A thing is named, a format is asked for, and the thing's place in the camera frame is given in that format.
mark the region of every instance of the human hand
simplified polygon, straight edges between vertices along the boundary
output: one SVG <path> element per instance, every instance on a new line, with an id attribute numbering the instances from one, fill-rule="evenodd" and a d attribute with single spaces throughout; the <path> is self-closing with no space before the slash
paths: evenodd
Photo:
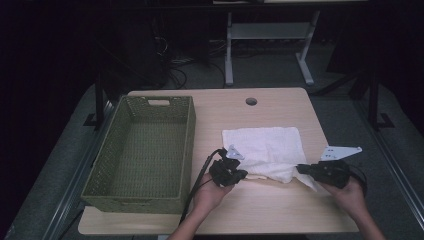
<path id="1" fill-rule="evenodd" d="M 337 205 L 352 218 L 355 219 L 358 215 L 363 214 L 364 211 L 368 211 L 361 184 L 354 177 L 349 178 L 347 185 L 343 189 L 321 182 L 320 184 L 334 197 Z"/>
<path id="2" fill-rule="evenodd" d="M 218 187 L 212 181 L 212 176 L 209 173 L 203 175 L 199 186 L 201 187 L 194 196 L 193 211 L 200 211 L 206 215 L 215 209 L 222 202 L 225 195 L 234 188 L 234 185 Z"/>

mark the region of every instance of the table surface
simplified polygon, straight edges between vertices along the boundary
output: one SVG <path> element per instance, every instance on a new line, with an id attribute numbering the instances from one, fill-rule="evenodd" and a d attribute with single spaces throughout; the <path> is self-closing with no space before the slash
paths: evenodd
<path id="1" fill-rule="evenodd" d="M 222 130 L 297 127 L 308 163 L 316 163 L 327 146 L 315 111 L 302 88 L 163 90 L 132 96 L 192 96 L 196 111 L 193 148 L 194 183 L 212 151 L 222 147 Z M 257 104 L 249 106 L 247 98 Z M 79 231 L 86 235 L 170 234 L 180 216 L 104 213 L 86 207 Z M 323 189 L 317 192 L 297 179 L 242 180 L 198 229 L 198 234 L 278 234 L 358 231 Z"/>

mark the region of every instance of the green wicker basket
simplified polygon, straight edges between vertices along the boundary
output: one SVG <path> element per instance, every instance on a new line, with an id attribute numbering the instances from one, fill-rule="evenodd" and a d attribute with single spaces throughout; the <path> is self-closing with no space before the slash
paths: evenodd
<path id="1" fill-rule="evenodd" d="M 124 96 L 82 199 L 105 212 L 182 213 L 195 124 L 190 96 Z"/>

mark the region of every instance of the white towel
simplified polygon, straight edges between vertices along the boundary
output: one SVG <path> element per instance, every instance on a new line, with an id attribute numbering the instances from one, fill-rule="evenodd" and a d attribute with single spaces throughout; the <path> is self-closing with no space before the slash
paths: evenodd
<path id="1" fill-rule="evenodd" d="M 226 149 L 231 144 L 243 155 L 238 169 L 282 183 L 293 177 L 316 190 L 308 175 L 299 174 L 297 164 L 306 164 L 300 134 L 295 127 L 240 128 L 222 131 Z"/>

